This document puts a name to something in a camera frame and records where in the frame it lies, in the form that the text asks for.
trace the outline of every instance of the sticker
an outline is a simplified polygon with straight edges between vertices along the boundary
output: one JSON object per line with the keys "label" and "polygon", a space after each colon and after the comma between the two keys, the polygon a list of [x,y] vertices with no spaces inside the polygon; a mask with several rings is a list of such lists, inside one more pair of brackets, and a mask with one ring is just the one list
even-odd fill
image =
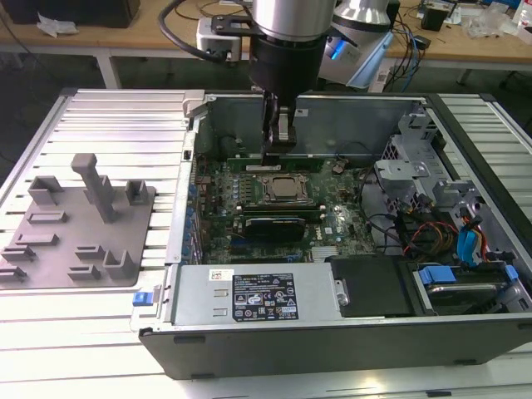
{"label": "sticker", "polygon": [[299,319],[291,273],[234,275],[233,296],[233,319],[237,322]]}
{"label": "sticker", "polygon": [[212,268],[209,270],[209,281],[231,281],[233,274],[232,268]]}
{"label": "sticker", "polygon": [[308,109],[298,108],[296,110],[296,118],[306,118],[308,116]]}
{"label": "sticker", "polygon": [[246,172],[278,172],[280,170],[281,170],[281,165],[274,165],[274,166],[246,165]]}

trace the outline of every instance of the metal case panel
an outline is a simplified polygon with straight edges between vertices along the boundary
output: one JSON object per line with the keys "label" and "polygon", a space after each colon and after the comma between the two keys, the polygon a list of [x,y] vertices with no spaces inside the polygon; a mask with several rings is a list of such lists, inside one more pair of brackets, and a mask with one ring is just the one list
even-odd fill
{"label": "metal case panel", "polygon": [[189,378],[480,364],[532,339],[515,320],[140,333],[166,375]]}

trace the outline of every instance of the blue cable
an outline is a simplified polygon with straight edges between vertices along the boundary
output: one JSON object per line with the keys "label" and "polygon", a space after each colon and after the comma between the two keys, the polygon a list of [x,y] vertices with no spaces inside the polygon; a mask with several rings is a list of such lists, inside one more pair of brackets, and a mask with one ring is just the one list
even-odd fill
{"label": "blue cable", "polygon": [[414,77],[414,72],[416,70],[416,67],[417,67],[417,45],[416,45],[416,39],[414,39],[414,36],[411,34],[411,32],[408,32],[408,36],[410,37],[410,40],[411,40],[411,43],[412,43],[412,52],[413,52],[413,56],[414,56],[414,63],[410,69],[410,72],[408,74],[408,78],[406,79],[405,81],[405,84],[404,86],[402,87],[401,89],[401,93],[403,93],[406,88],[408,87],[408,85],[410,85],[410,82],[412,80],[412,78]]}

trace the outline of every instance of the workbench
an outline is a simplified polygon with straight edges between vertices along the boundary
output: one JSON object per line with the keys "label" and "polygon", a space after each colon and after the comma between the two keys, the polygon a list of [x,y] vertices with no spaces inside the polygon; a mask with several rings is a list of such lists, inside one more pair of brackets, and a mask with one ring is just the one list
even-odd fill
{"label": "workbench", "polygon": [[[77,152],[95,152],[99,171],[108,175],[112,184],[146,179],[156,187],[157,196],[135,286],[0,291],[2,397],[74,394],[90,398],[271,399],[427,397],[446,392],[469,398],[530,397],[532,344],[479,366],[180,382],[165,376],[131,331],[132,299],[140,288],[160,283],[165,273],[183,132],[188,126],[183,106],[187,99],[200,95],[191,91],[84,90],[61,96],[50,110],[0,188],[0,248],[9,243],[32,202],[27,189],[35,175],[55,175],[65,187],[83,185],[70,169]],[[532,218],[530,138],[497,103],[487,103],[477,95],[441,98]],[[461,158],[453,149],[447,150],[447,156],[466,179],[468,170]]]}
{"label": "workbench", "polygon": [[[157,26],[157,16],[168,0],[142,0],[139,14],[127,29],[110,29],[103,27],[78,27],[80,33],[73,36],[49,37],[33,25],[14,25],[10,27],[17,37],[37,54],[72,54],[93,56],[97,59],[104,82],[108,89],[121,87],[116,71],[114,57],[160,57],[184,58],[190,54],[182,52],[168,41]],[[196,4],[203,5],[206,0],[189,0],[180,11],[184,15],[199,17]],[[461,27],[444,24],[440,32],[418,30],[421,20],[408,15],[408,8],[413,7],[416,0],[401,2],[401,15],[414,34],[432,40],[430,48],[423,58],[424,67],[443,67],[459,69],[489,69],[502,71],[532,71],[532,46],[524,44],[519,38],[510,35],[503,37],[487,37],[470,39]],[[238,10],[236,6],[208,6],[210,13],[225,14]],[[186,42],[195,45],[197,22],[171,14],[168,25],[175,34]],[[372,84],[372,91],[381,91],[382,75],[402,59],[405,53],[404,43],[398,38],[394,40],[382,63],[381,70]],[[244,58],[249,53],[249,43],[244,41]],[[0,52],[23,52],[16,44],[5,27],[0,26]]]}

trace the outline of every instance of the motherboard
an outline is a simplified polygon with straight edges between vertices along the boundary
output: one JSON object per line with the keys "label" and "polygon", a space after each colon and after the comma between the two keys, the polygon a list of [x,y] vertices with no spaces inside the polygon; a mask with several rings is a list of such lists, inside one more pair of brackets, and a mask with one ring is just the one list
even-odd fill
{"label": "motherboard", "polygon": [[195,183],[204,264],[322,262],[373,254],[359,215],[361,172],[347,160],[199,158]]}

